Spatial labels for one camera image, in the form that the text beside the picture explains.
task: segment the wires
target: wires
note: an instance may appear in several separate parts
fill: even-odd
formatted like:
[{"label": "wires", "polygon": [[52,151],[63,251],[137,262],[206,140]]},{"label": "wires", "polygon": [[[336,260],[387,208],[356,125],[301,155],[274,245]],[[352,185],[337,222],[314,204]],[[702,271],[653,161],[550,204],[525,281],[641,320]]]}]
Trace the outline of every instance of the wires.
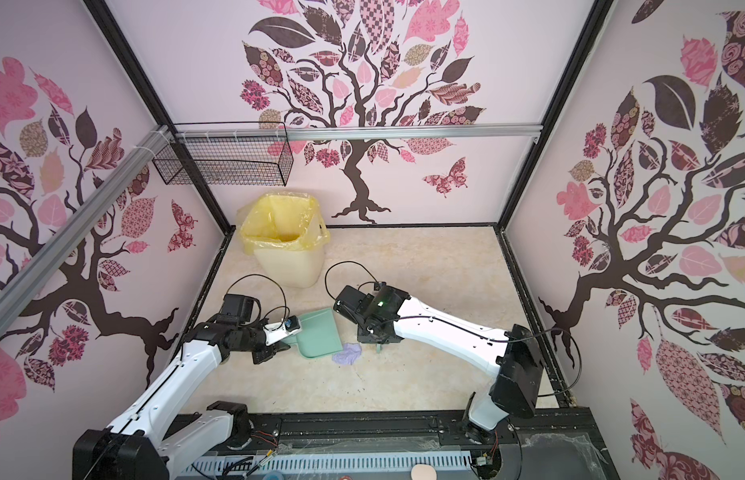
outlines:
[{"label": "wires", "polygon": [[329,293],[329,288],[327,287],[327,274],[329,274],[329,271],[330,270],[332,270],[336,266],[342,265],[342,264],[357,264],[357,265],[361,266],[363,269],[365,269],[365,271],[372,277],[373,280],[375,280],[376,282],[378,281],[378,279],[375,277],[375,275],[370,274],[370,271],[367,269],[367,267],[365,267],[363,264],[360,264],[359,262],[355,262],[354,260],[344,260],[343,262],[338,262],[337,264],[331,265],[327,269],[327,272],[325,272],[325,290],[327,291],[327,295],[329,295],[330,298],[332,298],[333,300],[338,300],[338,299],[335,296],[332,296],[332,293]]}]

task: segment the beige floor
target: beige floor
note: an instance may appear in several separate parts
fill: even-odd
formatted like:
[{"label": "beige floor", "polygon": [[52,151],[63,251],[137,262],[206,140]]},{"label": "beige floor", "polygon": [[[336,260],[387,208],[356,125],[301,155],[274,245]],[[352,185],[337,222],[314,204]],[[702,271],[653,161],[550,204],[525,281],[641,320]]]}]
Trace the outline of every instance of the beige floor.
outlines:
[{"label": "beige floor", "polygon": [[[326,267],[356,260],[378,280],[468,321],[504,329],[527,324],[491,227],[330,232]],[[235,238],[200,319],[217,312],[226,288],[249,273],[262,273],[262,269]],[[285,288],[293,313],[331,306],[323,278],[324,270],[308,289]],[[344,264],[332,269],[328,283],[336,295],[346,284],[357,286],[368,280],[360,267]],[[279,290],[258,277],[243,280],[232,292],[259,298],[266,311],[282,302]],[[337,314],[336,324],[343,342],[356,342],[354,324]],[[329,356],[305,360],[296,347],[258,366],[252,364],[250,353],[234,352],[204,380],[183,411],[203,411],[216,400],[246,403],[251,412],[463,409],[471,392],[491,381],[464,360],[414,340],[384,346],[380,353],[374,345],[362,345],[362,357],[353,366],[339,366]],[[541,393],[550,391],[544,378]],[[538,407],[556,406],[553,397],[538,402]]]}]

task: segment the tree decal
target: tree decal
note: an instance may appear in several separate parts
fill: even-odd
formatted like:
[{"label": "tree decal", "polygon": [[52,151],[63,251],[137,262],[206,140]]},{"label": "tree decal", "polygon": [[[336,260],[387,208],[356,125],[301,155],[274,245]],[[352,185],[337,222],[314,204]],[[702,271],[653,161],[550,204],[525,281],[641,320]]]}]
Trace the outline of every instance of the tree decal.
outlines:
[{"label": "tree decal", "polygon": [[[259,1],[282,15],[264,18],[250,29],[265,34],[278,48],[257,47],[250,39],[243,43],[260,83],[246,80],[240,96],[262,110],[260,121],[283,120],[288,128],[334,128],[352,122],[358,127],[473,124],[484,110],[465,105],[481,85],[458,83],[472,60],[459,58],[469,41],[469,26],[463,14],[457,15],[458,0],[444,5],[440,0],[359,0],[359,20],[353,22],[354,0],[298,2],[300,12],[292,2]],[[398,22],[407,22],[402,39],[393,37]],[[410,38],[420,41],[400,52]],[[280,110],[269,108],[276,102]],[[433,103],[454,106],[433,111]],[[435,154],[453,145],[446,138],[405,143],[374,138],[296,141],[290,146],[294,154],[302,151],[306,164],[316,160],[324,168],[339,166],[351,182],[356,197],[333,217],[357,212],[360,220],[375,224],[368,212],[391,210],[370,198],[358,163],[365,158],[389,162],[396,156],[412,163],[414,154]],[[277,146],[273,151],[278,155]],[[465,168],[464,159],[455,160]],[[429,175],[423,180],[446,194],[464,185],[465,175]]]},{"label": "tree decal", "polygon": [[[22,92],[28,98],[36,98],[38,94],[22,83],[25,73],[19,61],[5,58],[3,65],[8,73],[7,79],[0,78],[0,88],[4,89],[0,91],[0,113],[3,112],[2,102],[15,102],[8,91]],[[87,109],[74,116],[69,98],[59,86],[40,74],[35,74],[34,78],[51,103],[49,114],[43,114],[40,120],[21,130],[18,143],[26,158],[11,149],[6,139],[0,139],[0,183],[4,184],[0,186],[0,236],[4,238],[0,243],[0,266],[10,271],[5,278],[0,278],[0,290],[30,261],[30,256],[40,251],[45,238],[49,237],[42,234],[45,231],[54,234],[67,217],[84,204],[83,186],[92,182],[98,188],[103,184],[96,172],[116,168],[124,157],[118,128],[99,140]],[[25,120],[36,115],[31,111],[30,117],[28,110],[8,111],[14,112],[9,120]],[[42,124],[46,124],[54,137],[50,144]],[[6,123],[0,122],[0,125],[2,130]],[[43,158],[41,178],[34,178],[27,163],[29,157]],[[72,181],[64,182],[63,161],[71,162],[78,172]],[[60,266],[65,283],[26,306],[20,317],[31,317],[35,323],[3,334],[2,339],[24,336],[25,341],[15,358],[32,382],[54,391],[57,368],[84,358],[87,345],[94,338],[123,333],[138,336],[144,343],[148,355],[148,386],[157,349],[168,350],[177,338],[177,334],[170,339],[164,336],[177,309],[167,318],[152,323],[143,317],[109,312],[104,301],[106,295],[119,291],[118,278],[130,273],[119,264],[118,257],[139,254],[148,247],[138,240],[148,230],[154,216],[155,198],[140,197],[148,180],[146,167]],[[19,218],[16,212],[25,218]],[[129,240],[121,245],[107,245],[120,236],[127,236]],[[16,250],[23,252],[22,260],[18,259]]]},{"label": "tree decal", "polygon": [[[722,15],[729,44],[739,42],[745,12]],[[731,218],[732,207],[745,206],[744,142],[733,143],[741,151],[725,150],[745,127],[745,77],[729,73],[732,82],[726,83],[727,57],[723,52],[717,60],[715,45],[705,38],[683,43],[687,81],[674,75],[648,79],[655,105],[640,105],[632,89],[609,129],[597,124],[586,134],[586,159],[570,170],[573,181],[556,197],[574,221],[564,236],[574,243],[572,257],[580,271],[575,294],[566,310],[540,302],[557,327],[570,331],[592,293],[607,290],[605,308],[617,307],[619,329],[628,330],[637,319],[640,367],[646,372],[655,364],[679,402],[722,437],[720,392],[745,431],[745,386],[731,385],[745,382],[745,363],[732,355],[745,350],[745,328],[724,328],[721,320],[705,319],[695,309],[718,304],[745,311],[745,298],[722,290],[733,282],[745,285],[745,255],[739,254],[745,250],[745,216]],[[695,85],[706,80],[712,84]],[[693,88],[706,91],[703,104],[696,102]],[[668,135],[655,135],[656,120],[668,126],[662,129]],[[691,141],[690,133],[700,142]],[[675,227],[683,224],[694,233],[681,235]],[[716,255],[714,247],[722,246],[735,252]],[[687,294],[667,294],[668,287]],[[648,315],[657,321],[659,338],[647,328]],[[670,332],[687,348],[713,346],[720,352],[689,352],[671,340]],[[556,346],[560,332],[552,335]],[[569,336],[561,342],[575,366]],[[668,475],[673,465],[663,462],[675,458],[680,465],[695,464],[701,473],[695,478],[715,478],[688,457],[663,454],[655,439],[635,437],[637,458],[648,468],[657,460]]]}]

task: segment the wire basket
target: wire basket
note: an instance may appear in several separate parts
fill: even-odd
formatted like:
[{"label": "wire basket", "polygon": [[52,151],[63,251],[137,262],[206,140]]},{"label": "wire basket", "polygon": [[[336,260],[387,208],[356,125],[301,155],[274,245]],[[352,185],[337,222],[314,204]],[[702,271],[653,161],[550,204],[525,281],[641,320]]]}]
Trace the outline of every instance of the wire basket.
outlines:
[{"label": "wire basket", "polygon": [[183,158],[193,160],[210,185],[286,186],[292,169],[292,151],[285,124],[237,123],[257,124],[260,130],[204,131],[198,130],[203,124],[177,124],[185,133],[176,134],[174,142],[154,157],[154,166],[165,184],[192,183],[180,161]]}]

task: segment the plastic wrap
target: plastic wrap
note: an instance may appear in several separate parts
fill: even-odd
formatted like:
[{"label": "plastic wrap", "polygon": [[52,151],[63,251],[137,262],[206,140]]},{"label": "plastic wrap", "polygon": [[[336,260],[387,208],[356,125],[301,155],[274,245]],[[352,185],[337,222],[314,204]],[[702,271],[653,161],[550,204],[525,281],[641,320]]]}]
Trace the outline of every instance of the plastic wrap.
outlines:
[{"label": "plastic wrap", "polygon": [[236,215],[246,254],[255,249],[312,250],[329,242],[320,203],[309,194],[264,194]]}]

